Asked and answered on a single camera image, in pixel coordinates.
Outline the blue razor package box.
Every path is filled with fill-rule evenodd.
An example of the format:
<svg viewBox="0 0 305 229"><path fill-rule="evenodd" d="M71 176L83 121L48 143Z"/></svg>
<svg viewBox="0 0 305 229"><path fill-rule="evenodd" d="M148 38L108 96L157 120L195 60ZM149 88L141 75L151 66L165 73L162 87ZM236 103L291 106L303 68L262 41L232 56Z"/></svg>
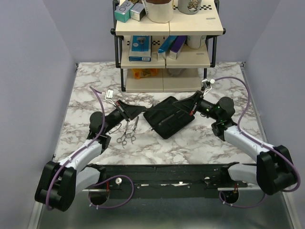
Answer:
<svg viewBox="0 0 305 229"><path fill-rule="evenodd" d="M152 58L152 37L134 35L129 44L129 61L150 62Z"/></svg>

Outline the blue toothpaste box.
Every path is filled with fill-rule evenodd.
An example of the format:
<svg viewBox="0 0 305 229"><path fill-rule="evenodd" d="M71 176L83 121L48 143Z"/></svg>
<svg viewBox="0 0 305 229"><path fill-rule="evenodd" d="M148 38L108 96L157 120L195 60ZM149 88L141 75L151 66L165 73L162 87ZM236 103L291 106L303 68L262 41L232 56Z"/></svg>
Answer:
<svg viewBox="0 0 305 229"><path fill-rule="evenodd" d="M167 55L170 52L170 48L173 44L173 42L175 41L175 39L177 38L176 35L170 35L168 36L165 41L162 43L162 45L159 47L158 49L158 53L157 53L157 59L160 60L165 60Z"/></svg>

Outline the black zip tool case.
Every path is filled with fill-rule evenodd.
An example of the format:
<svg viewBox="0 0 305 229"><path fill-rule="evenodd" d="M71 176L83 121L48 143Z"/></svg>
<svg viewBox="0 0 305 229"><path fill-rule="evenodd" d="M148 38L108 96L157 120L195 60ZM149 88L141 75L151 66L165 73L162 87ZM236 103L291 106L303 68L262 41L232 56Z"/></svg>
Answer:
<svg viewBox="0 0 305 229"><path fill-rule="evenodd" d="M176 101L175 97L169 96L143 113L152 130L163 139L170 138L195 119L194 115L190 116L173 106Z"/></svg>

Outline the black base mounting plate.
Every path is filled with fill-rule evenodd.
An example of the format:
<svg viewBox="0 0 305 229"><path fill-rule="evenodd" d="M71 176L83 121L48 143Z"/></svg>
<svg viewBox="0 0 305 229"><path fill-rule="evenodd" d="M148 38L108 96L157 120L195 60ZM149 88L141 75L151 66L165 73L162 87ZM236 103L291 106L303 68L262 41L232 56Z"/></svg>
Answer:
<svg viewBox="0 0 305 229"><path fill-rule="evenodd" d="M233 181L224 170L226 164L193 165L93 165L100 181L111 180L87 189L94 203L104 198L217 198L218 189L247 187Z"/></svg>

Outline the orange snack bag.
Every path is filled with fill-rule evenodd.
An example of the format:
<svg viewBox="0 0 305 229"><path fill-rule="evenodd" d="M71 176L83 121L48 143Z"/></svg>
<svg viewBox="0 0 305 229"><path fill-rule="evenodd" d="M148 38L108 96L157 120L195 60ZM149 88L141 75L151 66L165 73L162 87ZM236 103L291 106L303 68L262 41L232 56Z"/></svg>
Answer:
<svg viewBox="0 0 305 229"><path fill-rule="evenodd" d="M132 69L132 73L135 79L141 79L146 77L156 76L158 74L158 69Z"/></svg>

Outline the white round tub brown lid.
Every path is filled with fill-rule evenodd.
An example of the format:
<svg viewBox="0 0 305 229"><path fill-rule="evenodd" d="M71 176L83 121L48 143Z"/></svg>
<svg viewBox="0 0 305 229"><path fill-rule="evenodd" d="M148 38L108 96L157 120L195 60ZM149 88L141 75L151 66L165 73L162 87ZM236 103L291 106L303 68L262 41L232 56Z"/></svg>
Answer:
<svg viewBox="0 0 305 229"><path fill-rule="evenodd" d="M142 0L148 18L155 23L167 23L173 18L173 0Z"/></svg>

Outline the beige three-tier shelf rack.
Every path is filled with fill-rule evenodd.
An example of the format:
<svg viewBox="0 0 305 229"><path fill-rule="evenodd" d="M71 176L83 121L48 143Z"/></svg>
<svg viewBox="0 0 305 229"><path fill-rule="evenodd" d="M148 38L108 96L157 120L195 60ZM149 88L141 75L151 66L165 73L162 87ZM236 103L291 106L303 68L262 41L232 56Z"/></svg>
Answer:
<svg viewBox="0 0 305 229"><path fill-rule="evenodd" d="M191 92L215 67L226 30L217 0L115 0L115 64L124 92Z"/></svg>

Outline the silver cutting scissors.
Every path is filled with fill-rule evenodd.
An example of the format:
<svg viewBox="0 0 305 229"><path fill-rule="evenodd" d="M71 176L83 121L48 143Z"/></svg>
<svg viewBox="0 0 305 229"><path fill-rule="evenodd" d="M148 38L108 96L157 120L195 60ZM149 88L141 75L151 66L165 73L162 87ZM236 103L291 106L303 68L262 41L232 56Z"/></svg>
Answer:
<svg viewBox="0 0 305 229"><path fill-rule="evenodd" d="M119 138L117 138L116 142L118 144L122 145L122 148L125 148L125 146L127 145L127 130L128 130L128 126L129 126L129 121L126 122L125 127L124 127L124 132L122 134L122 136L120 136Z"/></svg>

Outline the grey pouch on shelf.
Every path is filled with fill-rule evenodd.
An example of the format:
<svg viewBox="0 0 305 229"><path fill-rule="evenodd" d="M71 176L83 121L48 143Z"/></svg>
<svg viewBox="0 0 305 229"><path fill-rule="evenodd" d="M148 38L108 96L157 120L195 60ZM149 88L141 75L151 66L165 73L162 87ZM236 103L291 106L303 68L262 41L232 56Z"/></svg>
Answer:
<svg viewBox="0 0 305 229"><path fill-rule="evenodd" d="M167 72L170 76L177 77L185 71L184 68L168 68Z"/></svg>

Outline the silver grey small box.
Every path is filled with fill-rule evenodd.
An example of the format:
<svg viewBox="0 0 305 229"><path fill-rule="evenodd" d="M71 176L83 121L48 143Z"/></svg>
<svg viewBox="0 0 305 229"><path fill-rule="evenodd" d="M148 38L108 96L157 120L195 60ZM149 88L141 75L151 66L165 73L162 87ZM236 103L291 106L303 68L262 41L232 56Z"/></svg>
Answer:
<svg viewBox="0 0 305 229"><path fill-rule="evenodd" d="M145 14L145 8L142 3L136 3L130 10L130 18L136 21L141 21Z"/></svg>

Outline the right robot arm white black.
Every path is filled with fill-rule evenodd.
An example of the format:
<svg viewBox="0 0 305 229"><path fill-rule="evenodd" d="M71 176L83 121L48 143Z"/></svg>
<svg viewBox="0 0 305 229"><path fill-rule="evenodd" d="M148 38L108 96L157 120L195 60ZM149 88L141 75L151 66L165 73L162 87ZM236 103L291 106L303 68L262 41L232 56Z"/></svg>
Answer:
<svg viewBox="0 0 305 229"><path fill-rule="evenodd" d="M173 105L188 115L199 112L201 115L215 120L212 123L214 135L246 153L255 165L233 163L219 175L220 183L230 187L236 181L255 184L268 194L284 191L300 180L285 146L273 146L247 134L232 120L235 113L234 102L229 97L222 97L213 104L203 98L197 91L189 98L179 100Z"/></svg>

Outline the silver thinning scissors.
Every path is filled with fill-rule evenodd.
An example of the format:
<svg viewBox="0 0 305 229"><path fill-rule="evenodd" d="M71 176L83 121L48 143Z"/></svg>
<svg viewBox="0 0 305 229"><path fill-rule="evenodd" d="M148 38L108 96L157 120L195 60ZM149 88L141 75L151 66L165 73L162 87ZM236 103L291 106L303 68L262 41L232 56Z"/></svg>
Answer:
<svg viewBox="0 0 305 229"><path fill-rule="evenodd" d="M135 132L136 132L136 128L137 128L138 122L139 122L139 117L136 117L136 120L135 120L135 122L134 122L132 131L126 135L126 137L127 137L128 139L131 140L131 143L132 143L132 144L133 144L134 141L136 140Z"/></svg>

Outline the white printed mug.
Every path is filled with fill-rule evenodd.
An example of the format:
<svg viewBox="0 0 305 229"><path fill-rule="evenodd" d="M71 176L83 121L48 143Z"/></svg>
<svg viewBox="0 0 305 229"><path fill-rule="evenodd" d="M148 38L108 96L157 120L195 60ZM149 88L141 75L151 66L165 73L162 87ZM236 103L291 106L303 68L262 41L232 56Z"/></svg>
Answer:
<svg viewBox="0 0 305 229"><path fill-rule="evenodd" d="M201 8L201 0L178 0L178 10L181 13L193 15Z"/></svg>

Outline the white green cup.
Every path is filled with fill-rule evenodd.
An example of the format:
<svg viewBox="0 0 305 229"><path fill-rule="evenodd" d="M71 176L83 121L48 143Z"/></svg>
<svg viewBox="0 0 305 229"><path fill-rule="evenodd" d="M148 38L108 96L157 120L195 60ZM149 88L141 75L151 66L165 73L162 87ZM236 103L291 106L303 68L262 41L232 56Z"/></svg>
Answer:
<svg viewBox="0 0 305 229"><path fill-rule="evenodd" d="M205 35L188 35L186 44L192 49L200 49L205 39Z"/></svg>

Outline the purple toothpaste box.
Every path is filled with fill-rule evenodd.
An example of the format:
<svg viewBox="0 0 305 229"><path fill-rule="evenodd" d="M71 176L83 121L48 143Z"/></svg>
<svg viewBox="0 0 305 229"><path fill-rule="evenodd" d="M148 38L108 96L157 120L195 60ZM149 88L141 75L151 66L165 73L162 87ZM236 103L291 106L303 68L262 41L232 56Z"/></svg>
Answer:
<svg viewBox="0 0 305 229"><path fill-rule="evenodd" d="M171 48L170 48L170 52L169 52L169 58L176 60L185 44L185 41L187 40L187 36L177 36L177 38L175 39L175 41L173 42Z"/></svg>

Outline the teal white carton box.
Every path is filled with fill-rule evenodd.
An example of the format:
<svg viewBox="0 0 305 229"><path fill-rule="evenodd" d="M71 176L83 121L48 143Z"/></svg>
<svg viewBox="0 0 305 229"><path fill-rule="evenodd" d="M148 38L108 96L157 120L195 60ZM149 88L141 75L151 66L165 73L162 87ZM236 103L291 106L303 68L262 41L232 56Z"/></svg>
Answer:
<svg viewBox="0 0 305 229"><path fill-rule="evenodd" d="M114 11L114 16L117 21L127 22L130 18L130 10L134 6L131 0L125 0L120 6Z"/></svg>

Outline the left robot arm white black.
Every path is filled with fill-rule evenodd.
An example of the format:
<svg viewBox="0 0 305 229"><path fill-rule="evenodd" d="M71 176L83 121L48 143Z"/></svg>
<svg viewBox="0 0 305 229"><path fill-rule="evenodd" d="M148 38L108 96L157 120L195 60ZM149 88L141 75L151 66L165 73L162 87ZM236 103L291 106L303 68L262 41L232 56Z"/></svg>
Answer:
<svg viewBox="0 0 305 229"><path fill-rule="evenodd" d="M43 168L34 199L49 209L66 211L75 195L85 188L102 188L106 177L102 169L88 163L109 146L108 135L123 120L131 121L145 111L144 106L126 104L121 100L106 115L104 111L90 116L89 134L83 145L59 162L49 161Z"/></svg>

